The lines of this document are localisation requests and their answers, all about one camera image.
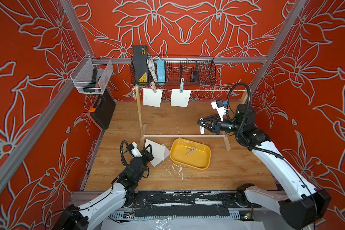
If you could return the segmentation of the white clothespin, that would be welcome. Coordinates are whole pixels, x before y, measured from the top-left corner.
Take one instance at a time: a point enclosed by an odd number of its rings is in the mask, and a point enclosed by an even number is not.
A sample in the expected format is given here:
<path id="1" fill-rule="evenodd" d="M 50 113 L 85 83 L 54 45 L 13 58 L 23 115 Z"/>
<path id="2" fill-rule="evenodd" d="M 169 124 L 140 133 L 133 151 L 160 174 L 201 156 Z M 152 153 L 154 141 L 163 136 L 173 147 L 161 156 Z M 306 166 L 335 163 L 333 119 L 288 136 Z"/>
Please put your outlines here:
<path id="1" fill-rule="evenodd" d="M 201 135 L 204 135 L 204 133 L 205 133 L 205 128 L 202 125 L 200 125 L 200 133 L 201 133 Z"/>

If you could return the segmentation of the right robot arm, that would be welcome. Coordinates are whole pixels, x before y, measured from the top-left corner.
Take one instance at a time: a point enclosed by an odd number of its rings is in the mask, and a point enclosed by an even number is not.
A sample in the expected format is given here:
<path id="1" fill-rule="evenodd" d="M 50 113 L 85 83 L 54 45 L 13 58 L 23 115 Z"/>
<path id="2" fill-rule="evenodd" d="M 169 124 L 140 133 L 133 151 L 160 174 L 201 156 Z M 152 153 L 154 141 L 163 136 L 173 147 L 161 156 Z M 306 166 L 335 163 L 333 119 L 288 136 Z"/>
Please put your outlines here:
<path id="1" fill-rule="evenodd" d="M 251 106 L 251 90 L 247 84 L 235 84 L 228 96 L 238 86 L 243 86 L 248 94 L 246 103 L 239 104 L 234 116 L 230 117 L 232 109 L 228 99 L 212 101 L 211 106 L 217 110 L 217 115 L 199 119 L 201 132 L 207 130 L 216 135 L 221 132 L 233 134 L 238 144 L 263 162 L 285 193 L 281 195 L 246 183 L 236 188 L 236 204 L 241 208 L 260 205 L 279 214 L 295 230 L 315 226 L 327 211 L 331 202 L 330 194 L 324 189 L 317 189 L 303 177 L 280 153 L 271 138 L 257 127 L 256 111 Z"/>

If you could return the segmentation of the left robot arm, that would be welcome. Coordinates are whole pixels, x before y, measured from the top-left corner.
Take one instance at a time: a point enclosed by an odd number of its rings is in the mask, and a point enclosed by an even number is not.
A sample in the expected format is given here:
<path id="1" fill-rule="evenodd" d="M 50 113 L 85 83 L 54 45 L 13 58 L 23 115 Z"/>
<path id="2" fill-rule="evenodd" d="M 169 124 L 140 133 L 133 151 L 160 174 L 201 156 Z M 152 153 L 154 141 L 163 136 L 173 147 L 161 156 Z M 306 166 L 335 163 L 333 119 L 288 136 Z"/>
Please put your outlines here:
<path id="1" fill-rule="evenodd" d="M 149 172 L 148 163 L 154 157 L 152 146 L 138 150 L 125 140 L 120 144 L 121 161 L 124 170 L 112 181 L 111 188 L 93 200 L 80 205 L 69 205 L 60 210 L 60 218 L 52 227 L 54 230 L 93 230 L 114 211 L 133 203 L 138 182 Z"/>

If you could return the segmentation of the teal clothespin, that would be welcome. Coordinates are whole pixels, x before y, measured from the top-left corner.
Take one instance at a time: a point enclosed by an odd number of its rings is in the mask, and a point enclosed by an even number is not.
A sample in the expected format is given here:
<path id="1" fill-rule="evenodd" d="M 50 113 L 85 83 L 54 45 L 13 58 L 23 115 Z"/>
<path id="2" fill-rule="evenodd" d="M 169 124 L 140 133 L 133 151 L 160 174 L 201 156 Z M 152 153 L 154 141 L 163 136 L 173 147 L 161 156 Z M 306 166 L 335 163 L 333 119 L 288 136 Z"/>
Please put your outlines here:
<path id="1" fill-rule="evenodd" d="M 182 94 L 184 92 L 184 78 L 180 79 L 180 89 L 179 92 Z"/>

